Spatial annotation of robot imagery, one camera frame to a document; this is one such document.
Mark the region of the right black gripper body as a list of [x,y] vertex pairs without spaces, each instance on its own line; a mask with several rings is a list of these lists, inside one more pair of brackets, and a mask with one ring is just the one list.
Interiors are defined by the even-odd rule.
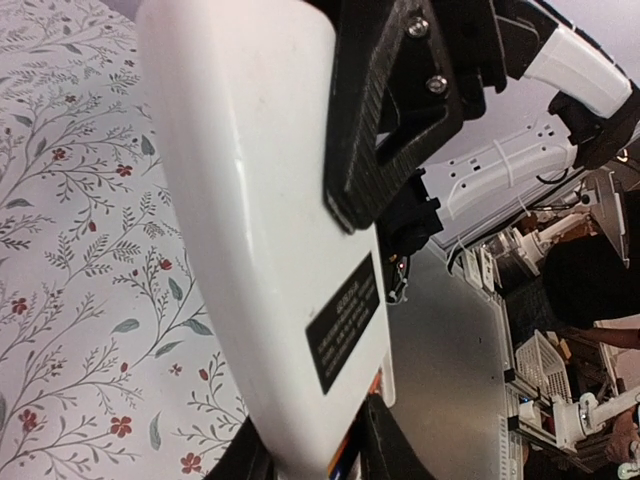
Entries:
[[507,86],[504,48],[491,0],[432,3],[452,63],[463,115],[477,120],[486,112],[484,90]]

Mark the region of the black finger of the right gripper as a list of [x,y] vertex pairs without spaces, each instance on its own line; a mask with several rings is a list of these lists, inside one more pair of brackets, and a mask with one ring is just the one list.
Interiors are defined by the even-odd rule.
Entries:
[[368,229],[463,122],[444,29],[430,1],[342,1],[323,194],[348,234]]

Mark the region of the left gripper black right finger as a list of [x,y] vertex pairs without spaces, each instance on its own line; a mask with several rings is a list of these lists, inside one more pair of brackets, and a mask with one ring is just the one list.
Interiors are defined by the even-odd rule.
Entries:
[[363,479],[435,480],[379,394],[369,394],[357,420]]

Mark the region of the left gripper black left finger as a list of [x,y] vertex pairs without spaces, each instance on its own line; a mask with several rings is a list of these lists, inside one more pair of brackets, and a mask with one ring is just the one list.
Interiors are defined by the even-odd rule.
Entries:
[[274,462],[249,417],[228,445],[207,480],[273,480]]

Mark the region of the orange battery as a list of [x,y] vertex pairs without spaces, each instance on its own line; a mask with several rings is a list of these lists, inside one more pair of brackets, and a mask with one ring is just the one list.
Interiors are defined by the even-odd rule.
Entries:
[[344,437],[328,467],[329,480],[349,479],[355,475],[361,450],[361,433],[352,428]]

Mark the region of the white red remote control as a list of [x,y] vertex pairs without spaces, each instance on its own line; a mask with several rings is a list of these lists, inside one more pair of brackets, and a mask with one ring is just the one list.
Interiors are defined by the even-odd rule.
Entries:
[[335,32],[303,1],[146,1],[157,150],[213,329],[283,479],[325,479],[390,367],[373,229],[323,202]]

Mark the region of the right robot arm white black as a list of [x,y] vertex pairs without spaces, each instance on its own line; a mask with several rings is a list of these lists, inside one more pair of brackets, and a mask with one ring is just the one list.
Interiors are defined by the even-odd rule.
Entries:
[[543,1],[325,1],[336,31],[324,201],[348,233],[393,198],[509,80],[553,87],[512,137],[438,171],[454,218],[538,175],[593,170],[631,140],[639,89],[584,31]]

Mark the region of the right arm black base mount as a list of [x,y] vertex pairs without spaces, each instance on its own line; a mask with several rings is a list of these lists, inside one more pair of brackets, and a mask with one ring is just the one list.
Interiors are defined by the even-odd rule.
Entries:
[[406,301],[411,257],[443,230],[441,204],[429,196],[425,174],[424,168],[414,171],[375,223],[388,305]]

